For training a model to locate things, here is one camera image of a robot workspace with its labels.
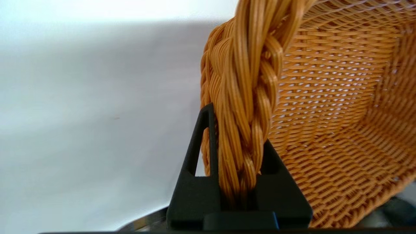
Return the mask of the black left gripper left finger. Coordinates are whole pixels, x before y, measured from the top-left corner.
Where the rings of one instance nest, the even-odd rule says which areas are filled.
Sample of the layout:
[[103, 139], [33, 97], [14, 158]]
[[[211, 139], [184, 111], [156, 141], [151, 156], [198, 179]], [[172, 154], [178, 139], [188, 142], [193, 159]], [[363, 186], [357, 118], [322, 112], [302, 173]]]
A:
[[[203, 230], [206, 215], [221, 211], [214, 105], [199, 112], [167, 210], [168, 230]], [[204, 131], [209, 132], [209, 176], [196, 176]]]

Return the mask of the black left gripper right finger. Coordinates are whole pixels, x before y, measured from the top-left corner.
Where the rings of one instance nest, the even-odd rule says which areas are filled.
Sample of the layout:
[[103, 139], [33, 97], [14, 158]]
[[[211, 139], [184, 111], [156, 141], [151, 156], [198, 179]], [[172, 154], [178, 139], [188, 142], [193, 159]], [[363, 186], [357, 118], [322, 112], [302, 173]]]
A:
[[272, 211], [279, 228], [309, 228], [313, 210], [269, 140], [256, 182], [259, 211]]

